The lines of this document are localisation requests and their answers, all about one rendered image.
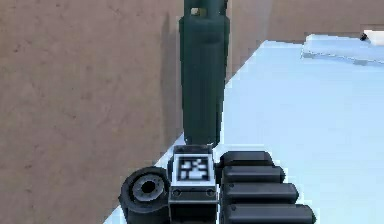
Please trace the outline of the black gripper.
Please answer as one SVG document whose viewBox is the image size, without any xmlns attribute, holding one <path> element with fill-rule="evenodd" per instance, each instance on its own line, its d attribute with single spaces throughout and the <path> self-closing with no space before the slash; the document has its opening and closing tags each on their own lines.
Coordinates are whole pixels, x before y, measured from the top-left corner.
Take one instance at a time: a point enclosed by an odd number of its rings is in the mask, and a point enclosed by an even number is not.
<svg viewBox="0 0 384 224">
<path fill-rule="evenodd" d="M 170 224 L 166 170 L 141 168 L 129 175 L 118 197 L 127 224 Z"/>
</svg>

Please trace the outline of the dark green tall cylinder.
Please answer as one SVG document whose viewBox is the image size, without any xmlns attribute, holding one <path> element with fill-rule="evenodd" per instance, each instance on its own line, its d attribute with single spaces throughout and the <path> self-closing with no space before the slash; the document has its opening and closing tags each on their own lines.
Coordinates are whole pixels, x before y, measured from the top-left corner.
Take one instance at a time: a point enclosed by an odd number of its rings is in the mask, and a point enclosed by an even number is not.
<svg viewBox="0 0 384 224">
<path fill-rule="evenodd" d="M 228 60 L 228 0 L 184 0 L 179 20 L 184 140 L 220 142 Z"/>
</svg>

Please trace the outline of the pale blue flat slab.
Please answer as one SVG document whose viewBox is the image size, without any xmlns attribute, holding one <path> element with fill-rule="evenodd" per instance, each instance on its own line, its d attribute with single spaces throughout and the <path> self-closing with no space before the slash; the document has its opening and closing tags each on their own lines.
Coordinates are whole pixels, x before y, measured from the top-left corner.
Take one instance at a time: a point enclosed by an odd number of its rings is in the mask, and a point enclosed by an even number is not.
<svg viewBox="0 0 384 224">
<path fill-rule="evenodd" d="M 384 45 L 377 45 L 369 38 L 361 40 L 353 37 L 311 34 L 306 37 L 302 45 L 301 55 L 306 58 L 320 57 L 384 67 Z"/>
</svg>

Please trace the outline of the white block with black tip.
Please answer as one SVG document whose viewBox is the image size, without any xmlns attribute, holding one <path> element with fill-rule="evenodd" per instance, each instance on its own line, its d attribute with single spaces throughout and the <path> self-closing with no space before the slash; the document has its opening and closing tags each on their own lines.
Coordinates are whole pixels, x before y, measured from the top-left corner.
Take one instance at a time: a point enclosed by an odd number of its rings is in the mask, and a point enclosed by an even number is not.
<svg viewBox="0 0 384 224">
<path fill-rule="evenodd" d="M 375 46 L 384 46 L 384 31 L 380 30 L 364 30 L 361 41 L 368 41 Z"/>
</svg>

